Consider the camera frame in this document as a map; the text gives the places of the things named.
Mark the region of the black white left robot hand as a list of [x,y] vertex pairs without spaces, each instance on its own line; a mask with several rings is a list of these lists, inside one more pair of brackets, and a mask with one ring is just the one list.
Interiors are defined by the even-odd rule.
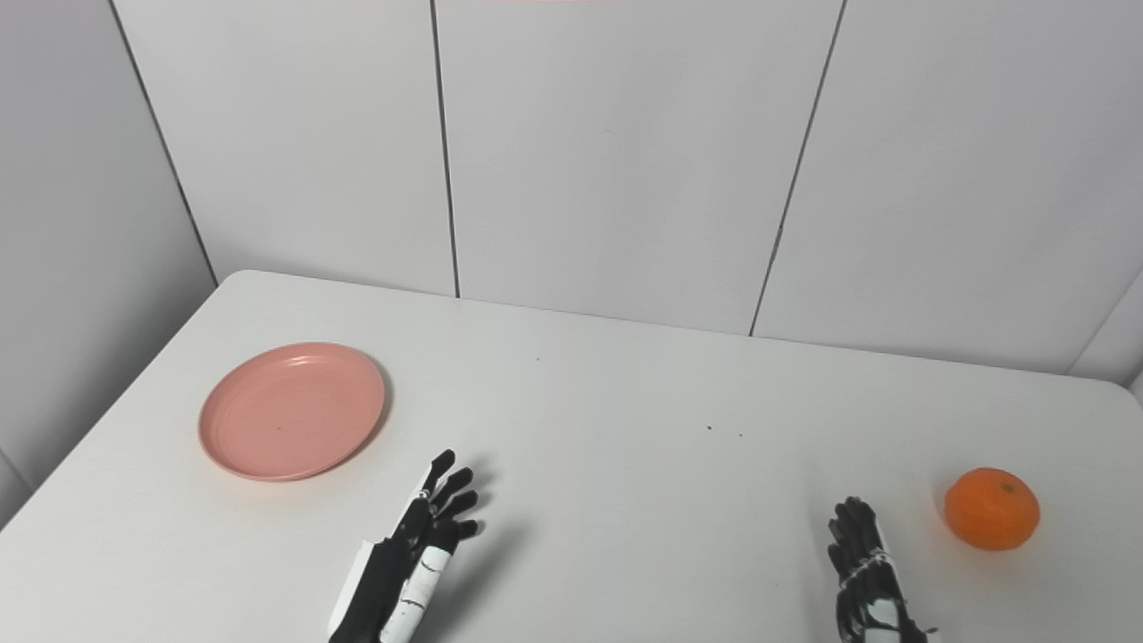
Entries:
[[330,642],[413,638],[457,547],[480,530],[463,517],[480,499],[474,472],[455,463],[453,449],[434,457],[392,532],[360,546],[331,609]]

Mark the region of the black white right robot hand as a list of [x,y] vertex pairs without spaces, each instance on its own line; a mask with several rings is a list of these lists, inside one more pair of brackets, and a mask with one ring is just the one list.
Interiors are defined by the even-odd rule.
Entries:
[[860,497],[834,505],[828,522],[833,541],[826,554],[839,585],[834,619],[842,642],[942,642],[909,614],[897,566],[886,547],[876,512]]

